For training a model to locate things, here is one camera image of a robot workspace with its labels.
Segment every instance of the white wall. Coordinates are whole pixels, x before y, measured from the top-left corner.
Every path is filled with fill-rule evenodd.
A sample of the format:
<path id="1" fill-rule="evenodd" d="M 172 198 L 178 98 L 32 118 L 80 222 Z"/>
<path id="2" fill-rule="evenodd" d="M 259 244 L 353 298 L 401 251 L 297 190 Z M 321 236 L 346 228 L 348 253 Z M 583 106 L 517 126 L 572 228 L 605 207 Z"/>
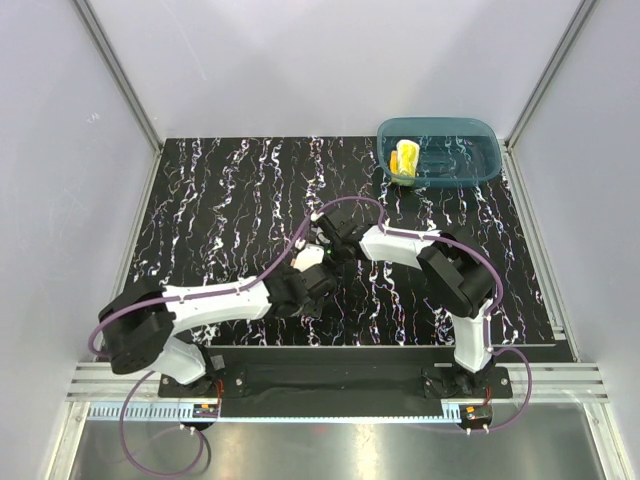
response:
<path id="1" fill-rule="evenodd" d="M 70 1 L 0 1 L 0 45 L 0 477 L 41 479 L 152 152 Z"/>
<path id="2" fill-rule="evenodd" d="M 509 133 L 579 0 L 92 0 L 161 136 Z"/>
<path id="3" fill-rule="evenodd" d="M 583 360 L 640 473 L 640 3 L 600 2 L 516 146 Z"/>

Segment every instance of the table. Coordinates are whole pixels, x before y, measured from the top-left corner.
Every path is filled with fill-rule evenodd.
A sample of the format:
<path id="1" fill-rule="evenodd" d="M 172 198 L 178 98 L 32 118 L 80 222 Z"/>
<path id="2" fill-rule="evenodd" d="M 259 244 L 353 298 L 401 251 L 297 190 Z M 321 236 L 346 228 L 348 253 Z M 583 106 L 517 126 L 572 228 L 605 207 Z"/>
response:
<path id="1" fill-rule="evenodd" d="M 491 257 L 505 298 L 494 343 L 553 344 L 553 332 L 506 175 L 468 189 L 401 189 L 385 180 L 374 137 L 167 140 L 128 282 L 208 285 L 256 275 L 306 214 L 347 195 L 379 199 L 390 225 L 461 224 Z M 356 218 L 373 214 L 354 204 Z M 359 262 L 319 318 L 244 319 L 194 329 L 213 345 L 451 345 L 451 320 L 426 298 L 422 272 Z"/>

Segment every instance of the robotic arm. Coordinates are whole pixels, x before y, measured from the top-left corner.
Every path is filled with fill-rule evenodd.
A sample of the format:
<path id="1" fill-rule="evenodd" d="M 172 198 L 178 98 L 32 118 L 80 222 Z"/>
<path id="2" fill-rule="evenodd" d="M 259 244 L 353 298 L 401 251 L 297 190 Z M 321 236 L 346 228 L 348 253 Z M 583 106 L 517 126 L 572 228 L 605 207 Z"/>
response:
<path id="1" fill-rule="evenodd" d="M 100 312 L 101 322 L 114 312 L 152 301 L 104 328 L 113 372 L 151 369 L 184 385 L 213 374 L 206 349 L 175 335 L 229 320 L 318 314 L 325 300 L 337 291 L 333 272 L 339 265 L 356 260 L 389 261 L 421 269 L 430 301 L 440 303 L 452 315 L 456 364 L 467 375 L 491 368 L 483 322 L 488 320 L 485 312 L 492 301 L 495 281 L 474 256 L 426 238 L 453 240 L 484 257 L 459 229 L 382 231 L 374 222 L 358 222 L 344 209 L 334 207 L 312 216 L 311 233 L 313 240 L 296 242 L 297 254 L 290 266 L 274 270 L 259 282 L 251 277 L 211 286 L 161 287 L 141 279 L 127 287 Z"/>

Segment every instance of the translucent plastic container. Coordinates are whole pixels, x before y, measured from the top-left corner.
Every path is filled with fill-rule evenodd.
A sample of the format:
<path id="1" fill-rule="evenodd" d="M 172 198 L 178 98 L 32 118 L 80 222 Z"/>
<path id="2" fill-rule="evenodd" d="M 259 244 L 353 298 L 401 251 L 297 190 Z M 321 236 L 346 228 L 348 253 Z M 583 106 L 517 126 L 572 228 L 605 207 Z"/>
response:
<path id="1" fill-rule="evenodd" d="M 400 140 L 420 145 L 415 177 L 391 172 L 391 152 Z M 400 185 L 470 187 L 500 173 L 502 155 L 491 127 L 472 118 L 393 118 L 378 129 L 378 162 Z"/>

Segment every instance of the purple cable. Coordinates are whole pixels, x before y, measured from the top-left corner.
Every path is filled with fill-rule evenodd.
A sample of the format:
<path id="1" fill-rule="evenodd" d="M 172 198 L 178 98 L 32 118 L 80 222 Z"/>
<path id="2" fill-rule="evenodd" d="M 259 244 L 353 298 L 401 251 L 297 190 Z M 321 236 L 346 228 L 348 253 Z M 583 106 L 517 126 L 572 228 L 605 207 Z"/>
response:
<path id="1" fill-rule="evenodd" d="M 386 233 L 388 235 L 396 236 L 396 237 L 403 237 L 403 238 L 411 238 L 411 239 L 415 239 L 415 240 L 430 240 L 430 241 L 433 241 L 433 242 L 441 242 L 441 243 L 445 243 L 447 245 L 450 245 L 452 247 L 458 248 L 458 249 L 464 251 L 465 253 L 471 255 L 474 259 L 476 259 L 477 261 L 482 263 L 487 268 L 487 270 L 489 270 L 489 273 L 491 274 L 491 276 L 493 277 L 494 281 L 496 282 L 497 294 L 496 294 L 496 297 L 494 298 L 494 301 L 491 303 L 491 305 L 487 309 L 486 314 L 487 315 L 490 314 L 498 306 L 498 304 L 502 301 L 502 297 L 504 295 L 504 287 L 502 285 L 502 280 L 500 279 L 500 275 L 495 270 L 493 265 L 491 265 L 491 263 L 489 261 L 487 261 L 482 255 L 480 255 L 478 252 L 476 252 L 472 248 L 470 248 L 470 247 L 468 247 L 468 246 L 466 246 L 466 245 L 464 245 L 462 243 L 456 242 L 455 240 L 450 240 L 448 238 L 443 238 L 443 237 L 439 237 L 439 236 L 435 236 L 435 235 L 421 235 L 421 234 L 418 234 L 418 233 L 398 232 L 398 231 L 388 230 L 387 227 L 384 225 L 384 216 L 385 216 L 384 215 L 385 214 L 384 206 L 377 200 L 374 200 L 372 198 L 367 198 L 367 197 L 359 197 L 359 196 L 349 196 L 349 197 L 338 198 L 336 200 L 331 200 L 330 202 L 327 202 L 325 205 L 323 205 L 318 210 L 318 214 L 321 214 L 321 213 L 325 212 L 332 205 L 335 205 L 335 204 L 338 204 L 338 203 L 342 203 L 342 202 L 347 202 L 347 201 L 366 202 L 366 203 L 372 203 L 372 204 L 376 205 L 378 207 L 378 209 L 380 210 L 380 215 L 378 216 L 378 228 L 382 232 L 384 232 L 384 233 Z M 286 246 L 284 251 L 278 256 L 278 258 L 276 258 L 276 260 L 266 270 L 264 270 L 260 275 L 258 275 L 255 279 L 253 279 L 251 282 L 247 283 L 246 285 L 241 286 L 238 290 L 241 291 L 241 292 L 246 291 L 246 290 L 252 288 L 253 286 L 257 285 L 259 282 L 264 280 L 268 275 L 270 275 L 278 267 L 278 265 L 280 265 L 284 261 L 284 259 L 291 252 L 291 250 L 293 250 L 296 241 L 299 240 L 300 238 L 302 238 L 306 234 L 306 229 L 307 229 L 307 226 L 309 225 L 310 222 L 311 222 L 311 214 L 307 215 L 304 218 L 304 220 L 302 221 L 302 223 L 300 224 L 300 226 L 298 227 L 296 232 L 291 237 L 291 240 L 289 241 L 289 244 Z M 100 322 L 98 324 L 98 326 L 89 335 L 89 339 L 88 339 L 89 351 L 91 353 L 93 353 L 94 355 L 99 356 L 99 357 L 106 356 L 105 352 L 102 352 L 101 350 L 98 350 L 94 346 L 97 336 L 107 326 L 111 325 L 113 322 L 115 322 L 119 318 L 121 318 L 124 315 L 127 315 L 127 314 L 129 314 L 131 312 L 134 312 L 134 311 L 139 310 L 141 308 L 147 308 L 147 307 L 151 307 L 151 306 L 159 305 L 159 304 L 163 304 L 163 303 L 172 303 L 172 302 L 187 301 L 187 300 L 197 300 L 197 299 L 201 299 L 201 298 L 210 298 L 210 297 L 228 295 L 228 294 L 231 294 L 231 293 L 235 294 L 236 293 L 236 289 L 228 288 L 228 289 L 225 289 L 225 290 L 218 290 L 218 291 L 213 291 L 213 292 L 205 292 L 205 293 L 199 293 L 199 294 L 185 295 L 184 298 L 180 298 L 179 296 L 167 297 L 167 298 L 165 298 L 165 297 L 154 298 L 154 299 L 151 299 L 151 300 L 146 300 L 146 301 L 143 301 L 143 302 L 139 302 L 139 303 L 130 305 L 130 306 L 126 307 L 126 308 L 123 308 L 122 310 L 118 310 L 117 312 L 112 313 L 111 315 L 109 315 L 107 318 L 105 318 L 102 322 Z M 484 337 L 485 347 L 491 348 L 490 331 L 489 331 L 489 328 L 488 328 L 488 323 L 489 322 L 483 322 L 483 332 L 484 332 L 483 337 Z M 519 351 L 517 351 L 515 349 L 513 349 L 513 350 L 516 351 L 518 354 L 520 354 L 521 357 L 524 358 L 524 360 L 526 361 L 526 358 L 524 357 L 524 355 L 522 355 Z M 152 374 L 153 374 L 153 372 L 150 372 L 147 375 L 145 375 L 144 377 L 142 377 L 142 379 L 133 387 L 133 389 L 131 390 L 131 392 L 127 396 L 127 399 L 125 400 L 125 403 L 123 404 L 122 413 L 120 415 L 120 443 L 122 445 L 122 449 L 124 451 L 124 454 L 125 454 L 125 457 L 127 458 L 127 460 L 129 460 L 129 462 L 134 467 L 136 467 L 138 470 L 140 470 L 141 472 L 144 472 L 144 473 L 147 473 L 148 475 L 156 476 L 156 477 L 159 477 L 159 478 L 177 478 L 179 476 L 185 475 L 186 473 L 190 472 L 195 467 L 197 462 L 200 460 L 200 457 L 202 456 L 202 452 L 203 452 L 203 449 L 204 449 L 204 440 L 203 440 L 204 436 L 200 432 L 196 431 L 198 433 L 198 435 L 199 435 L 199 438 L 200 438 L 200 449 L 198 451 L 198 455 L 196 456 L 196 459 L 186 469 L 184 469 L 184 470 L 182 470 L 180 472 L 174 473 L 174 474 L 162 474 L 162 473 L 153 472 L 152 470 L 149 470 L 146 467 L 140 465 L 135 460 L 135 458 L 133 458 L 133 455 L 127 449 L 127 445 L 126 445 L 125 438 L 124 438 L 124 412 L 125 412 L 125 409 L 126 409 L 126 405 L 128 405 L 129 401 L 131 400 L 131 397 L 133 396 L 133 394 L 137 390 L 137 388 L 140 386 L 140 384 L 142 384 L 142 382 L 144 380 L 146 380 Z M 520 416 L 520 412 L 519 412 L 518 415 L 516 415 L 516 417 L 514 417 L 514 419 L 518 418 Z"/>
<path id="2" fill-rule="evenodd" d="M 197 434 L 198 436 L 198 440 L 200 440 L 200 448 L 198 449 L 198 453 L 196 454 L 196 457 L 193 459 L 193 462 L 191 462 L 186 468 L 180 470 L 179 472 L 175 472 L 175 473 L 161 473 L 161 472 L 156 472 L 154 470 L 150 470 L 147 467 L 145 467 L 144 465 L 141 465 L 140 463 L 138 463 L 138 461 L 133 458 L 133 454 L 129 451 L 129 448 L 127 447 L 127 442 L 124 438 L 124 415 L 127 411 L 127 405 L 129 405 L 129 402 L 131 401 L 131 398 L 133 397 L 133 394 L 136 392 L 136 390 L 140 387 L 140 385 L 142 385 L 142 383 L 148 379 L 151 375 L 153 375 L 155 372 L 149 372 L 146 375 L 143 375 L 142 378 L 140 380 L 138 380 L 138 382 L 134 385 L 134 387 L 131 389 L 131 391 L 127 394 L 127 398 L 125 398 L 124 403 L 122 404 L 122 411 L 120 412 L 120 418 L 118 419 L 118 430 L 120 433 L 120 445 L 122 446 L 122 451 L 124 452 L 124 456 L 125 458 L 129 461 L 129 463 L 131 463 L 131 465 L 133 465 L 134 467 L 136 467 L 139 471 L 141 471 L 142 473 L 145 473 L 147 475 L 150 475 L 152 477 L 155 478 L 180 478 L 184 475 L 186 475 L 187 473 L 189 473 L 191 470 L 193 470 L 195 468 L 195 466 L 198 464 L 198 462 L 200 461 L 200 458 L 202 458 L 202 453 L 204 452 L 204 447 L 205 447 L 205 443 L 206 443 L 206 438 L 205 436 L 202 434 L 202 432 L 200 432 L 199 430 L 193 430 L 194 433 Z"/>
<path id="3" fill-rule="evenodd" d="M 494 298 L 493 302 L 491 303 L 491 305 L 487 309 L 486 314 L 487 315 L 490 314 L 498 306 L 498 304 L 502 301 L 502 297 L 504 296 L 504 287 L 502 285 L 502 280 L 500 279 L 500 275 L 495 270 L 493 265 L 491 265 L 491 263 L 487 259 L 485 259 L 482 255 L 480 255 L 478 252 L 476 252 L 472 248 L 470 248 L 470 247 L 468 247 L 468 246 L 466 246 L 466 245 L 464 245 L 464 244 L 462 244 L 460 242 L 456 242 L 455 240 L 450 240 L 448 238 L 439 237 L 439 236 L 436 236 L 436 235 L 421 235 L 419 233 L 398 232 L 398 231 L 388 230 L 387 227 L 384 225 L 384 213 L 385 213 L 384 212 L 384 207 L 380 202 L 378 202 L 377 200 L 374 200 L 373 198 L 358 197 L 358 196 L 350 196 L 350 197 L 338 198 L 336 200 L 331 200 L 330 202 L 327 202 L 325 205 L 320 207 L 320 209 L 318 210 L 318 213 L 319 214 L 320 213 L 324 213 L 332 205 L 335 205 L 335 204 L 338 204 L 338 203 L 342 203 L 342 202 L 348 202 L 348 201 L 366 202 L 366 203 L 372 203 L 372 204 L 376 205 L 378 207 L 378 209 L 380 210 L 380 215 L 378 216 L 378 228 L 382 232 L 386 232 L 388 235 L 396 236 L 396 237 L 402 237 L 402 238 L 411 238 L 411 239 L 414 239 L 414 240 L 430 240 L 430 241 L 433 241 L 433 242 L 445 243 L 447 245 L 450 245 L 452 247 L 458 248 L 458 249 L 462 250 L 463 252 L 471 255 L 473 258 L 475 258 L 480 263 L 482 263 L 487 268 L 487 270 L 489 270 L 489 273 L 493 277 L 493 280 L 496 282 L 496 293 L 497 294 L 496 294 L 496 297 Z M 264 280 L 268 275 L 270 275 L 278 267 L 278 265 L 280 265 L 284 261 L 284 259 L 291 252 L 291 250 L 293 250 L 296 241 L 298 239 L 300 239 L 305 234 L 306 228 L 309 225 L 310 221 L 311 221 L 311 214 L 307 215 L 304 218 L 304 220 L 302 221 L 302 223 L 300 224 L 300 226 L 298 227 L 296 232 L 291 237 L 291 240 L 289 241 L 289 244 L 286 246 L 284 251 L 278 256 L 278 258 L 276 258 L 276 260 L 266 270 L 264 270 L 260 275 L 258 275 L 256 278 L 254 278 L 251 282 L 247 283 L 246 285 L 241 286 L 238 290 L 241 291 L 241 292 L 249 290 L 250 288 L 252 288 L 255 285 L 257 285 L 258 283 L 260 283 L 262 280 Z M 134 312 L 134 311 L 139 310 L 141 308 L 146 308 L 146 307 L 150 307 L 150 306 L 153 306 L 153 305 L 159 305 L 161 303 L 172 303 L 172 302 L 187 301 L 187 300 L 198 300 L 198 299 L 201 299 L 201 298 L 211 298 L 211 297 L 218 297 L 218 296 L 222 296 L 222 295 L 229 295 L 231 293 L 235 294 L 236 293 L 236 289 L 227 288 L 225 290 L 217 290 L 217 291 L 213 291 L 213 292 L 194 293 L 194 294 L 190 294 L 190 295 L 185 295 L 184 298 L 180 298 L 178 296 L 167 297 L 167 298 L 164 298 L 164 297 L 162 297 L 162 298 L 154 298 L 154 299 L 151 299 L 151 300 L 146 300 L 144 302 L 139 302 L 139 303 L 135 303 L 133 305 L 130 305 L 130 306 L 126 307 L 126 308 L 123 308 L 122 310 L 118 310 L 117 312 L 112 313 L 111 315 L 109 315 L 107 318 L 105 318 L 102 322 L 100 322 L 98 324 L 98 326 L 89 335 L 89 341 L 88 341 L 88 343 L 89 343 L 89 351 L 91 353 L 93 353 L 94 355 L 97 355 L 97 356 L 106 356 L 105 352 L 102 352 L 102 351 L 98 350 L 97 348 L 95 348 L 94 343 L 95 343 L 96 338 L 98 337 L 100 332 L 102 332 L 107 326 L 111 325 L 113 322 L 115 322 L 119 318 L 121 318 L 124 315 L 127 315 L 127 314 L 129 314 L 131 312 Z M 483 331 L 484 331 L 485 347 L 490 348 L 491 347 L 491 342 L 489 340 L 489 328 L 488 328 L 488 325 L 487 325 L 488 323 L 489 322 L 485 322 L 483 324 Z"/>

